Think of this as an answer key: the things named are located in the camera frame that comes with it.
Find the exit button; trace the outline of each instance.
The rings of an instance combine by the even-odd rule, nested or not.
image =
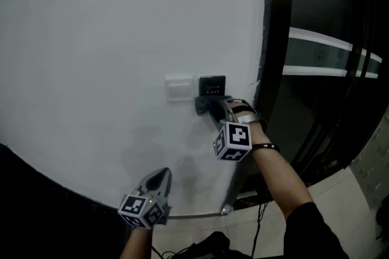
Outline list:
[[[225,92],[225,76],[201,77],[199,79],[200,96],[223,96]]]

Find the forearm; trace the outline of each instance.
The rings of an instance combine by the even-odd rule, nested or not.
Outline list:
[[[134,228],[120,259],[150,259],[153,230]]]
[[[298,206],[312,202],[304,182],[280,153],[259,149],[253,151],[253,158],[285,218]]]

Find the human hand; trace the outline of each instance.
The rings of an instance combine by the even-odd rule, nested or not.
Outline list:
[[[234,108],[236,106],[246,106],[241,102],[229,102],[229,106]],[[253,112],[243,111],[235,114],[235,117],[241,117],[248,114],[253,114]],[[261,144],[261,143],[271,143],[269,138],[263,132],[262,126],[259,122],[251,122],[250,125],[250,133],[251,133],[251,143],[253,145]]]

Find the wrist strap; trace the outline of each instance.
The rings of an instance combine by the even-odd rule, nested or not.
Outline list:
[[[252,150],[259,150],[259,149],[273,149],[277,152],[280,152],[280,148],[278,148],[276,145],[272,143],[261,143],[258,145],[252,145]]]
[[[244,112],[244,111],[256,113],[255,110],[253,108],[251,108],[250,106],[236,106],[236,107],[232,108],[231,110],[234,114],[239,113],[239,112]]]
[[[261,120],[261,115],[259,113],[247,114],[245,116],[239,116],[236,119],[239,124],[249,124],[251,122],[256,122]]]

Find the cable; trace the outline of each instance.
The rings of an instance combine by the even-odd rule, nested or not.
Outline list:
[[[167,252],[171,252],[172,254],[174,254],[174,255],[170,255],[170,256],[167,258],[167,259],[171,259],[171,258],[174,258],[174,256],[176,256],[176,255],[178,255],[178,254],[181,254],[182,252],[186,251],[188,248],[189,248],[189,247],[184,248],[184,249],[180,250],[178,253],[175,253],[175,252],[172,252],[172,251],[168,250],[168,251],[164,252],[164,253],[161,255],[160,253],[158,253],[158,251],[157,251],[153,246],[151,246],[151,249],[152,249],[152,250],[158,255],[158,257],[161,258],[161,259],[164,259],[164,255],[165,255]]]
[[[253,243],[253,250],[251,251],[251,258],[254,258],[254,252],[255,252],[255,246],[256,246],[256,239],[258,238],[258,234],[260,232],[261,228],[261,220],[263,218],[263,213],[265,212],[266,206],[268,205],[269,202],[266,202],[265,205],[263,206],[263,209],[261,210],[262,204],[260,204],[260,207],[258,209],[258,226],[256,227],[256,234],[254,238],[254,243]]]
[[[170,251],[170,250],[168,250],[167,252],[171,252],[171,253],[174,254],[174,255],[176,254],[175,252],[172,252],[172,251]],[[164,252],[164,253],[162,254],[162,258],[164,257],[164,255],[165,255],[167,252]],[[174,255],[173,255],[173,256],[174,256]],[[169,257],[170,257],[170,256],[169,256]]]
[[[151,249],[158,255],[159,258],[164,259],[163,256],[161,256],[160,253],[158,253],[158,251],[153,247],[153,245],[151,245]]]

